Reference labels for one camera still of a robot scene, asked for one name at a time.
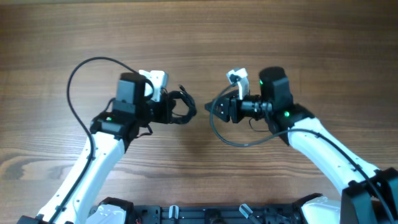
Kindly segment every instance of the wood grain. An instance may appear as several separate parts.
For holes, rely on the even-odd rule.
[[[84,145],[65,100],[82,60],[108,56],[165,70],[198,114],[184,126],[153,124],[108,177],[107,196],[137,205],[291,202],[314,192],[338,198],[303,155],[274,139],[247,149],[212,133],[203,105],[246,67],[285,68],[295,101],[380,168],[398,167],[398,15],[393,1],[170,1],[0,7],[0,223],[34,216]],[[124,70],[92,62],[77,73],[72,101],[89,124],[114,96]],[[239,142],[265,136],[247,122],[216,122]],[[265,129],[264,123],[256,123]]]

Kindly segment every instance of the wooden surface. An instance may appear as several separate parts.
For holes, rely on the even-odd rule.
[[[137,205],[292,202],[314,192],[339,198],[322,173],[280,139],[247,149],[211,131],[203,105],[246,67],[285,68],[295,101],[363,159],[398,167],[398,15],[394,1],[196,1],[0,7],[0,223],[34,216],[85,143],[65,100],[82,60],[108,56],[135,69],[165,70],[168,89],[195,98],[191,123],[152,124],[104,184]],[[72,101],[89,124],[125,70],[81,68]],[[262,138],[247,120],[216,125],[239,142]],[[266,126],[256,123],[259,129]]]

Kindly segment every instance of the wooden table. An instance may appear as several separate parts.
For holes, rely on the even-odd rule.
[[[65,100],[82,60],[108,56],[165,70],[198,114],[187,125],[152,124],[110,173],[107,196],[136,205],[292,202],[339,198],[322,173],[280,139],[247,149],[212,132],[204,104],[234,67],[285,68],[295,101],[363,159],[398,167],[398,14],[394,1],[170,1],[0,7],[0,223],[34,216],[58,189],[86,137]],[[123,68],[92,62],[72,83],[86,125],[115,95]],[[239,142],[263,138],[247,120],[216,121]],[[266,129],[263,122],[256,128]]]

